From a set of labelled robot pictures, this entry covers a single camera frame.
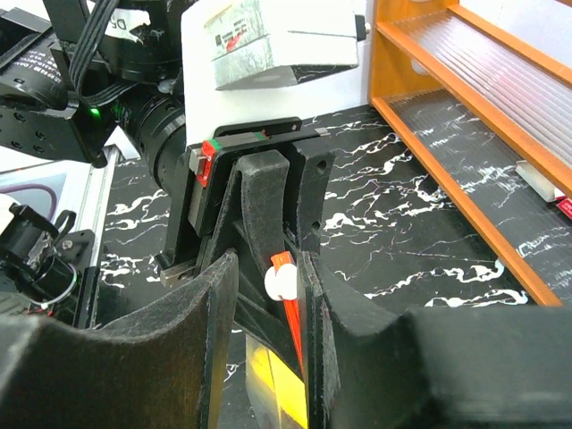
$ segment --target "white tag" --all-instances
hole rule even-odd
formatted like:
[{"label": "white tag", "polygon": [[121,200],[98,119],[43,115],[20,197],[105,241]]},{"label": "white tag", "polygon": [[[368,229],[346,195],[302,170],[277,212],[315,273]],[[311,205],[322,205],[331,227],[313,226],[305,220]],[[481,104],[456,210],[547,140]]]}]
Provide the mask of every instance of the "white tag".
[{"label": "white tag", "polygon": [[[96,3],[88,0],[89,12],[93,12]],[[131,34],[133,29],[141,25],[151,25],[151,17],[147,11],[137,11],[133,9],[115,9],[114,14],[107,24],[105,34],[111,38],[123,38],[135,43],[143,43],[137,36]]]},{"label": "white tag", "polygon": [[14,218],[14,215],[10,213],[12,204],[18,204],[18,202],[9,195],[0,194],[0,234],[4,232]]}]

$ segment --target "red tab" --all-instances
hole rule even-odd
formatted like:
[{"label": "red tab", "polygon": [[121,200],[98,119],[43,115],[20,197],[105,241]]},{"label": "red tab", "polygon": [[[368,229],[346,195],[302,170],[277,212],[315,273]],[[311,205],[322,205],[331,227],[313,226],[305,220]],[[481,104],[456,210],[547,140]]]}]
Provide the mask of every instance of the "red tab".
[{"label": "red tab", "polygon": [[566,216],[572,219],[572,200],[570,200],[570,198],[566,198],[560,201],[558,208],[562,210]]},{"label": "red tab", "polygon": [[274,255],[270,259],[272,260],[272,265],[274,265],[274,270],[277,273],[278,273],[278,270],[280,270],[280,267],[283,266],[284,264],[292,264],[293,263],[292,255],[290,254],[289,251],[285,251],[285,252],[279,253],[277,255]]},{"label": "red tab", "polygon": [[203,188],[206,188],[206,185],[208,184],[208,178],[211,175],[211,169],[213,168],[213,158],[216,154],[216,148],[213,147],[210,141],[205,140],[203,141],[202,150],[203,155],[206,156],[206,164],[205,170],[202,174],[197,176],[197,180],[201,185],[203,185]]},{"label": "red tab", "polygon": [[294,340],[294,349],[296,349],[296,355],[298,356],[298,362],[300,363],[300,369],[302,374],[304,374],[304,357],[302,355],[302,332],[300,330],[300,312],[298,307],[298,300],[293,301],[284,300],[284,310],[286,311],[286,318],[288,319],[288,325],[290,326],[290,333],[292,334],[292,339]]}]

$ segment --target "sticker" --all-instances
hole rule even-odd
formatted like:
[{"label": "sticker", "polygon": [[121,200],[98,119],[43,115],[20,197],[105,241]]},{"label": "sticker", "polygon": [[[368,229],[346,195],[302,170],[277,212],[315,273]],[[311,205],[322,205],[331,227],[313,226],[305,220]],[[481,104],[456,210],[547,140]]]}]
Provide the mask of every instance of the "sticker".
[{"label": "sticker", "polygon": [[214,37],[215,56],[229,53],[250,41],[248,38],[248,20],[244,17],[239,17],[234,21],[217,22],[207,30]]},{"label": "sticker", "polygon": [[[88,0],[88,9],[93,12],[96,3]],[[111,38],[122,38],[131,42],[143,44],[143,41],[131,32],[142,25],[151,25],[151,17],[147,11],[135,9],[115,9],[107,24],[105,34]]]},{"label": "sticker", "polygon": [[572,219],[572,200],[570,200],[570,198],[563,199],[558,204],[558,208],[562,210],[566,216]]},{"label": "sticker", "polygon": [[13,64],[40,73],[56,84],[62,82],[62,75],[57,69],[54,58],[43,52],[38,52],[32,49],[18,58]]}]

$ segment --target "white surface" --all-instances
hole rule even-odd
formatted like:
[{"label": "white surface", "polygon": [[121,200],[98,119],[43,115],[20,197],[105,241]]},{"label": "white surface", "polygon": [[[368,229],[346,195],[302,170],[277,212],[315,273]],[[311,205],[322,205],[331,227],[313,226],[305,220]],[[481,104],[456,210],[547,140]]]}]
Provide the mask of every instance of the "white surface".
[{"label": "white surface", "polygon": [[17,201],[4,194],[0,194],[0,234],[4,232],[6,226],[10,224],[14,215],[10,213],[10,207]]},{"label": "white surface", "polygon": [[[96,7],[94,0],[88,0],[88,9],[92,13]],[[151,17],[147,11],[132,9],[115,9],[111,16],[105,34],[111,38],[122,38],[135,43],[143,43],[140,38],[131,33],[141,25],[151,25]]]},{"label": "white surface", "polygon": [[572,67],[572,7],[555,0],[461,0],[461,4]]}]

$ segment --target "black connector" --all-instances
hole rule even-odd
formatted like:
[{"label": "black connector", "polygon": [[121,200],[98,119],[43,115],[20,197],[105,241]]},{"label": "black connector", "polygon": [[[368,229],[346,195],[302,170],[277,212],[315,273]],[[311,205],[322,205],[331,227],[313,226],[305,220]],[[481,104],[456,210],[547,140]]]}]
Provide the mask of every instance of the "black connector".
[{"label": "black connector", "polygon": [[366,17],[364,15],[356,15],[356,32],[358,42],[367,39]]}]

